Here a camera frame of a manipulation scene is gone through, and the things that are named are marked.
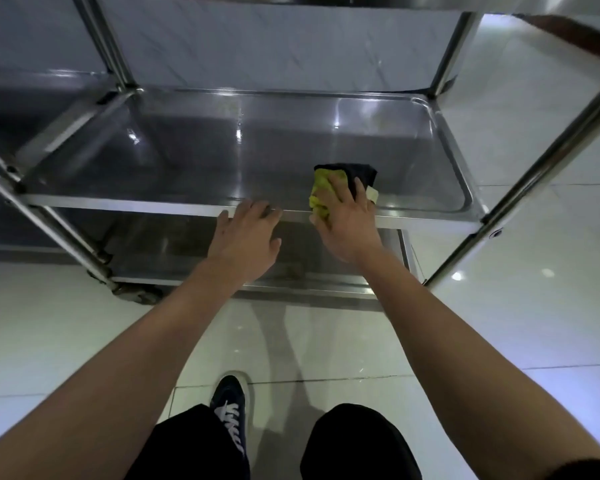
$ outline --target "forearm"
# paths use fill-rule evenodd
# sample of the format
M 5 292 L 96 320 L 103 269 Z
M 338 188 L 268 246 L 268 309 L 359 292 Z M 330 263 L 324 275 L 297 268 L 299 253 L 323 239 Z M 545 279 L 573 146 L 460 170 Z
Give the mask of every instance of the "forearm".
M 193 347 L 236 290 L 204 261 L 0 439 L 0 479 L 122 478 Z
M 442 426 L 482 478 L 535 478 L 600 446 L 388 251 L 359 263 Z

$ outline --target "sneaker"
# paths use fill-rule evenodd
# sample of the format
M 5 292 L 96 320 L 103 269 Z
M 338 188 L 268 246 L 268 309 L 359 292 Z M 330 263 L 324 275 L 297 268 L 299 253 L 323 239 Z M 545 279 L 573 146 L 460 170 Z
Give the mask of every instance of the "sneaker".
M 249 389 L 247 376 L 241 372 L 227 372 L 216 385 L 209 407 L 229 432 L 235 447 L 246 460 L 247 414 Z

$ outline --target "leg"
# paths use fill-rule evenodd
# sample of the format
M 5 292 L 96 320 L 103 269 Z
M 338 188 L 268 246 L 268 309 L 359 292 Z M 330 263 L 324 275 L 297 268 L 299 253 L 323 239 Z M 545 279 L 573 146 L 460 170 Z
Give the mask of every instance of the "leg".
M 304 480 L 422 478 L 400 431 L 379 412 L 356 404 L 340 404 L 316 422 L 300 472 Z
M 220 467 L 232 480 L 246 478 L 249 471 L 223 423 L 204 404 L 156 425 L 125 478 L 177 478 L 192 465 L 200 472 Z

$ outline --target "person's right arm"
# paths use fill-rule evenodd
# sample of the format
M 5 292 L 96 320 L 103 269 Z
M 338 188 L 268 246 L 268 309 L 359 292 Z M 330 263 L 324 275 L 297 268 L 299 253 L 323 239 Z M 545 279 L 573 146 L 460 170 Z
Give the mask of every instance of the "person's right arm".
M 322 241 L 357 266 L 393 328 L 442 427 L 481 479 L 543 478 L 600 445 L 551 395 L 499 354 L 384 249 L 360 181 L 318 191 L 329 209 L 312 216 Z

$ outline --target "gray marble wall tile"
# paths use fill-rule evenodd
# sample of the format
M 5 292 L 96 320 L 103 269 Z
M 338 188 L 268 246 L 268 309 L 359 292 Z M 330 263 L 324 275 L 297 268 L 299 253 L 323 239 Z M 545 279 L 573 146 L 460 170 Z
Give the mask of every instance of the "gray marble wall tile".
M 141 84 L 403 91 L 431 84 L 459 14 L 103 0 Z
M 0 68 L 105 69 L 71 0 L 0 0 Z

